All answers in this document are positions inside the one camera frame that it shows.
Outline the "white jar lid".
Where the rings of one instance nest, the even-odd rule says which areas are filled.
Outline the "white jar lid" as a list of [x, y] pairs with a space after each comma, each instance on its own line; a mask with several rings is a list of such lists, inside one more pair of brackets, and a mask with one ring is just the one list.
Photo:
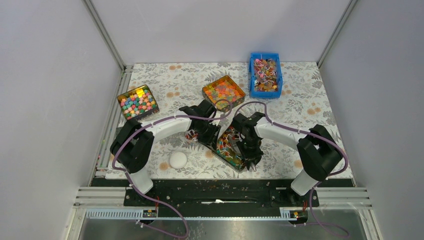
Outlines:
[[173, 169], [182, 169], [184, 168], [188, 163], [188, 157], [183, 152], [174, 152], [169, 157], [169, 165]]

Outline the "metal scoop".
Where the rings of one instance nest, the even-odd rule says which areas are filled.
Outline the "metal scoop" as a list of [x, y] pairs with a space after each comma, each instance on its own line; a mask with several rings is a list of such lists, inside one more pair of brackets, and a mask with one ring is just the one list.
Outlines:
[[240, 158], [241, 165], [248, 171], [257, 171], [256, 153], [245, 145], [245, 142], [235, 138], [229, 140], [234, 153]]

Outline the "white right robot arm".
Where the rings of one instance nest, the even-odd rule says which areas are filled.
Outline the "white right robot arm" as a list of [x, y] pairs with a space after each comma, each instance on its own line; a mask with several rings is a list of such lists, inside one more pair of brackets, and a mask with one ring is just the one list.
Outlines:
[[329, 177], [344, 157], [327, 129], [319, 124], [304, 131], [270, 122], [264, 113], [255, 112], [250, 117], [238, 113], [231, 126], [241, 137], [235, 142], [235, 152], [241, 156], [248, 170], [255, 169], [262, 159], [263, 139], [276, 141], [298, 152], [302, 171], [286, 193], [287, 201], [293, 206], [301, 205], [307, 199], [307, 193]]

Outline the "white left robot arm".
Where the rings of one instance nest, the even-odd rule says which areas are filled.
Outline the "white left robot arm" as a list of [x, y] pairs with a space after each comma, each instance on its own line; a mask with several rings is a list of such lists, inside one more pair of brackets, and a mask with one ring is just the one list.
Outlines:
[[140, 123], [130, 119], [124, 124], [110, 146], [114, 156], [112, 168], [125, 173], [142, 205], [148, 206], [155, 200], [153, 181], [145, 168], [154, 143], [193, 130], [199, 143], [212, 147], [221, 130], [217, 122], [225, 118], [217, 112], [214, 105], [203, 100], [198, 105], [180, 107], [174, 114], [159, 120]]

